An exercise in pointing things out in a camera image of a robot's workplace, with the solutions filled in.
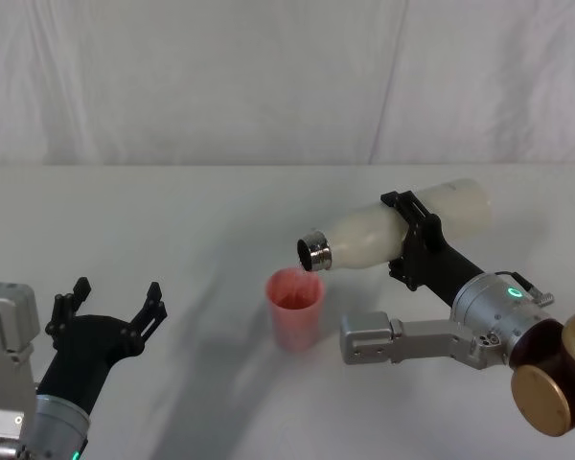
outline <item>pink cup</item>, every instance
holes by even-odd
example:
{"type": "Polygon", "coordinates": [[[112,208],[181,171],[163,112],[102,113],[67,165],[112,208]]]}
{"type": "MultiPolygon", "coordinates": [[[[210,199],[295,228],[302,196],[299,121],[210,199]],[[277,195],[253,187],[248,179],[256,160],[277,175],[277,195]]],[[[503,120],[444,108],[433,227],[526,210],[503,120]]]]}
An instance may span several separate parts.
{"type": "Polygon", "coordinates": [[[277,343],[291,352],[310,348],[319,336],[324,284],[315,273],[284,268],[266,282],[266,299],[277,343]]]}

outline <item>silver metal bracket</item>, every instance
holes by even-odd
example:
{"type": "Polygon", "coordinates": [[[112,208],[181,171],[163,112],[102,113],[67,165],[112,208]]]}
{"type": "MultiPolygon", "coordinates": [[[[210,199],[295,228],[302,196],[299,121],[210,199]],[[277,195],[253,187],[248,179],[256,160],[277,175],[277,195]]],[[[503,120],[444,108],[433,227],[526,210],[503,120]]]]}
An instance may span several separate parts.
{"type": "Polygon", "coordinates": [[[16,458],[35,414],[30,355],[39,330],[32,289],[0,283],[0,459],[16,458]]]}
{"type": "Polygon", "coordinates": [[[347,364],[393,363],[417,357],[451,357],[474,369],[502,364],[494,333],[475,334],[451,320],[402,322],[386,313],[343,316],[340,347],[347,364]]]}

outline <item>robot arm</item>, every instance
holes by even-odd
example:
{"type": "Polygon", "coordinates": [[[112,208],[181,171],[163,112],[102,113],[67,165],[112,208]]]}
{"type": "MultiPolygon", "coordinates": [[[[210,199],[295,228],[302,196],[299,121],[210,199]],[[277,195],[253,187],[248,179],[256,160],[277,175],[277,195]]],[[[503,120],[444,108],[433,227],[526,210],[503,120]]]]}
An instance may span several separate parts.
{"type": "Polygon", "coordinates": [[[73,293],[56,296],[45,331],[57,353],[36,390],[29,361],[39,331],[34,293],[0,284],[0,460],[78,460],[111,367],[142,354],[167,316],[157,283],[129,323],[76,316],[90,291],[87,279],[79,278],[73,293]]]}
{"type": "MultiPolygon", "coordinates": [[[[383,312],[346,315],[340,334],[344,361],[451,357],[475,369],[506,364],[514,370],[514,401],[535,429],[561,436],[574,428],[575,316],[563,326],[542,309],[553,302],[551,294],[516,273],[511,275],[521,288],[483,272],[448,245],[440,219],[411,192],[393,192],[381,201],[408,226],[402,252],[389,263],[390,276],[411,290],[430,288],[451,312],[448,320],[411,323],[390,320],[383,312]]],[[[314,243],[328,243],[322,237],[315,236],[314,243]]],[[[315,269],[307,262],[320,251],[307,243],[299,242],[299,255],[305,269],[315,269]]],[[[325,251],[324,260],[331,261],[330,247],[325,251]]],[[[318,269],[330,266],[318,264],[318,269]]]]}

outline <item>white tabletop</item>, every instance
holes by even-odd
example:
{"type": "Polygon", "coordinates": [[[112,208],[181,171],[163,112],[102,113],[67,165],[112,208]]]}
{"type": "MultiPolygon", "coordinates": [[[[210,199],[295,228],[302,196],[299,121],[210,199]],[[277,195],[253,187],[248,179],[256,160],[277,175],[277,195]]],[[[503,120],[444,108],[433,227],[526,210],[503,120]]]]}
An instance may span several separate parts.
{"type": "MultiPolygon", "coordinates": [[[[41,324],[88,276],[80,314],[130,319],[151,281],[169,317],[145,352],[117,364],[92,413],[90,460],[575,458],[522,419],[511,371],[449,358],[347,367],[344,311],[403,320],[449,309],[386,266],[322,274],[325,338],[299,356],[269,335],[265,279],[295,265],[296,240],[392,190],[471,176],[494,222],[454,246],[485,270],[519,270],[575,312],[575,166],[0,169],[0,281],[30,284],[41,324]]],[[[41,377],[50,339],[34,343],[41,377]]]]}

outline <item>white bottle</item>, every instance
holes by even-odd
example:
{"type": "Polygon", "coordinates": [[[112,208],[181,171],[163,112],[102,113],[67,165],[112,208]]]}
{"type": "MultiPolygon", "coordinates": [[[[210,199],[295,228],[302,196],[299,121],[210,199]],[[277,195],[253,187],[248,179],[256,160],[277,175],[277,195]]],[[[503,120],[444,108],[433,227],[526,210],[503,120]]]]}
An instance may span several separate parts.
{"type": "MultiPolygon", "coordinates": [[[[474,235],[490,225],[490,201],[472,179],[459,179],[415,192],[427,210],[441,218],[447,240],[474,235]]],[[[398,258],[407,224],[381,202],[356,209],[328,231],[314,231],[298,241],[304,269],[366,268],[398,258]]]]}

